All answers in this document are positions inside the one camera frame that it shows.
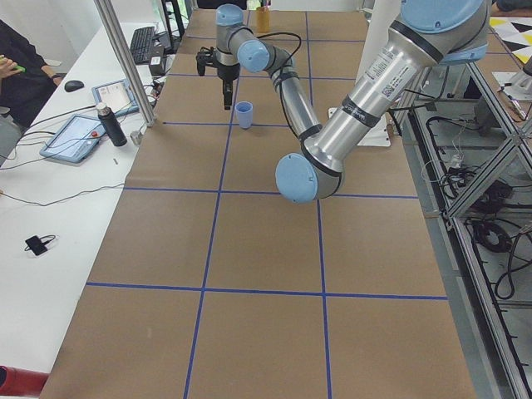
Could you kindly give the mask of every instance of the black mouse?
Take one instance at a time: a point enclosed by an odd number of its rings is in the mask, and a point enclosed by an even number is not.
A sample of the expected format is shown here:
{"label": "black mouse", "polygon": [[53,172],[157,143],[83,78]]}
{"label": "black mouse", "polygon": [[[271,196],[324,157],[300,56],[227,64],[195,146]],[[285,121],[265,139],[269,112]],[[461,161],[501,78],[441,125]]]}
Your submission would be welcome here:
{"label": "black mouse", "polygon": [[82,87],[85,87],[82,81],[68,81],[65,83],[65,91],[76,91],[81,89]]}

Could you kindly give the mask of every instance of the blue tablet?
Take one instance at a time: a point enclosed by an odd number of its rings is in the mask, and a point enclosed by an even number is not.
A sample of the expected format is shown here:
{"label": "blue tablet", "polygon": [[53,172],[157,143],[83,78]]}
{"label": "blue tablet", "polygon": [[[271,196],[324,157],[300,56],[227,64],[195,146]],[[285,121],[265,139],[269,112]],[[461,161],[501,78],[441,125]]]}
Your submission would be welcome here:
{"label": "blue tablet", "polygon": [[92,87],[92,95],[96,104],[105,102],[116,116],[139,110],[139,105],[133,97],[133,91],[131,91],[130,81],[127,79]]}
{"label": "blue tablet", "polygon": [[98,118],[73,115],[42,147],[39,154],[47,159],[77,164],[94,150],[105,133]]}

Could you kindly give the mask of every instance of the white desk surface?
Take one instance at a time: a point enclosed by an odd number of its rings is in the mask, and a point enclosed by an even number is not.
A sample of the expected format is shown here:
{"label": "white desk surface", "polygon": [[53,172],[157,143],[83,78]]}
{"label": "white desk surface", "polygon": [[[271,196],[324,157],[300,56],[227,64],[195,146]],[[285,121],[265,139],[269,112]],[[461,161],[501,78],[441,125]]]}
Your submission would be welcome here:
{"label": "white desk surface", "polygon": [[[136,28],[146,25],[148,23],[123,24],[126,40],[129,42]],[[138,70],[142,81],[150,83],[148,66],[139,66]],[[93,105],[92,87],[124,77],[102,28],[36,121]],[[83,81],[85,87],[65,92],[64,83],[74,79]],[[82,112],[96,115],[94,109]],[[30,131],[57,131],[68,117],[41,123]],[[129,136],[143,124],[142,116],[135,113],[125,118],[122,129]],[[49,138],[50,135],[35,134],[22,139],[22,143]],[[18,147],[17,158],[7,160],[3,170],[0,169],[0,190],[21,199],[47,203],[83,190],[118,185],[124,182],[137,152],[129,137],[122,147],[114,147],[110,140],[105,140],[80,165],[39,160],[6,170],[40,158],[41,148],[42,144]],[[102,190],[47,207],[22,204],[0,196],[1,365],[51,371],[120,194],[121,188]],[[26,239],[48,234],[57,236],[48,245],[48,252],[35,257],[24,251]]]}

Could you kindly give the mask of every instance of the black cylinder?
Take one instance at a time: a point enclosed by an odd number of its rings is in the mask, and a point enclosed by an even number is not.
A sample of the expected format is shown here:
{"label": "black cylinder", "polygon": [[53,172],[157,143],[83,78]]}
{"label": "black cylinder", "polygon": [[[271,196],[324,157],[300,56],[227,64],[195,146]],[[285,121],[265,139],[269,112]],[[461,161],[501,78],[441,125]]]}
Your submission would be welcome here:
{"label": "black cylinder", "polygon": [[105,102],[98,103],[96,109],[98,110],[98,119],[101,121],[113,145],[116,147],[124,145],[127,142],[126,135],[124,135],[124,131],[112,109]]}

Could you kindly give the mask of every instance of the black keyboard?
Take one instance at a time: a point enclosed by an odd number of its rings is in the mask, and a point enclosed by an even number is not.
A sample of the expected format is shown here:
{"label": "black keyboard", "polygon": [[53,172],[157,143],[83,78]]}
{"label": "black keyboard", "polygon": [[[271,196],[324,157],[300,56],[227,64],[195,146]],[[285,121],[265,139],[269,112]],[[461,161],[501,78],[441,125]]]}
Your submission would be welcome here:
{"label": "black keyboard", "polygon": [[155,27],[140,27],[133,32],[130,50],[136,65],[150,61],[151,48],[155,41]]}

